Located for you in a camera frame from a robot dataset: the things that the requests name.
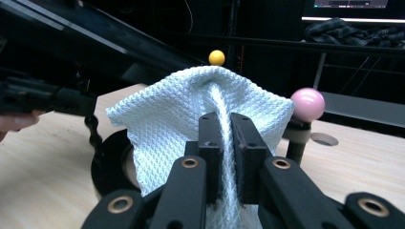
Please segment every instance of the black cloth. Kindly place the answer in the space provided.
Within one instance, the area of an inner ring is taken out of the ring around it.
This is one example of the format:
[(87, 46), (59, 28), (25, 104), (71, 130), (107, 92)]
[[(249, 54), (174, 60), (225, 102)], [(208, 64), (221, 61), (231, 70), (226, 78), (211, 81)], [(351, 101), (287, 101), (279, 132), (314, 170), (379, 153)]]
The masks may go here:
[(308, 26), (305, 37), (309, 42), (385, 48), (401, 44), (405, 34), (397, 27), (363, 31), (340, 18), (332, 18)]

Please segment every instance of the screw hole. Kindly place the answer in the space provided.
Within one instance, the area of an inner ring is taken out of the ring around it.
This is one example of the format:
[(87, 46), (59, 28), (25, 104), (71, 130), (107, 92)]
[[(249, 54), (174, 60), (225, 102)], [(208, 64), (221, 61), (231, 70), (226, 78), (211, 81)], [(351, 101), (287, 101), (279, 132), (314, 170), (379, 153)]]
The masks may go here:
[(186, 158), (181, 162), (182, 167), (191, 169), (195, 168), (197, 165), (199, 165), (199, 161), (194, 158)]
[(110, 201), (108, 204), (108, 211), (114, 214), (123, 213), (127, 211), (133, 203), (134, 200), (131, 197), (118, 197)]
[(273, 165), (279, 169), (289, 169), (291, 167), (291, 164), (283, 159), (273, 160)]
[(358, 205), (360, 205), (360, 207), (376, 216), (376, 217), (387, 217), (390, 214), (390, 211), (388, 210), (388, 208), (386, 206), (384, 206), (384, 204), (380, 203), (377, 200), (374, 200), (372, 198), (361, 198), (358, 200)]

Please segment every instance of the pink ball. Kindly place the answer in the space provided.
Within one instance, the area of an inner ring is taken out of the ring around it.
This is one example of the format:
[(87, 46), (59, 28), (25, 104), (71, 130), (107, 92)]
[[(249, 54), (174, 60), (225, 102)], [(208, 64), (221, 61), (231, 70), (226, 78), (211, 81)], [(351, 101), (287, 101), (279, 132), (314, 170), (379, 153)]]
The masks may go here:
[(291, 96), (295, 103), (294, 116), (304, 122), (312, 122), (325, 111), (324, 97), (312, 88), (303, 88)]

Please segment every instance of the white towel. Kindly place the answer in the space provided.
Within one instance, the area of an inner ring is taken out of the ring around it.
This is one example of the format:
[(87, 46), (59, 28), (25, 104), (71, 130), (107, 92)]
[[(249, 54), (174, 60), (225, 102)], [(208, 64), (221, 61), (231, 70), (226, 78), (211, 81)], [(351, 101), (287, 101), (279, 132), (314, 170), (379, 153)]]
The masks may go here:
[[(199, 117), (212, 112), (224, 117), (220, 118), (223, 129), (231, 112), (250, 117), (274, 154), (292, 115), (293, 102), (225, 68), (204, 66), (172, 73), (107, 109), (114, 125), (126, 126), (135, 146), (134, 162), (143, 196), (164, 184), (173, 162), (183, 156), (185, 142), (198, 140)], [(224, 198), (218, 200), (216, 210), (207, 209), (206, 228), (260, 228), (257, 208), (239, 206), (232, 153), (232, 149), (225, 149), (224, 159), (228, 154), (230, 163), (223, 165), (228, 171), (223, 180)]]

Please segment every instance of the computer monitor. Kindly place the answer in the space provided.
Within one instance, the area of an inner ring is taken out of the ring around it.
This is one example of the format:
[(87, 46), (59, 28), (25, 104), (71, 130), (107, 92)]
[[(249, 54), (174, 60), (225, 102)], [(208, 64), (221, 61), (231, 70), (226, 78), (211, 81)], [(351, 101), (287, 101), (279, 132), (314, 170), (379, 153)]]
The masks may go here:
[(307, 0), (303, 21), (339, 17), (353, 23), (405, 26), (404, 0)]

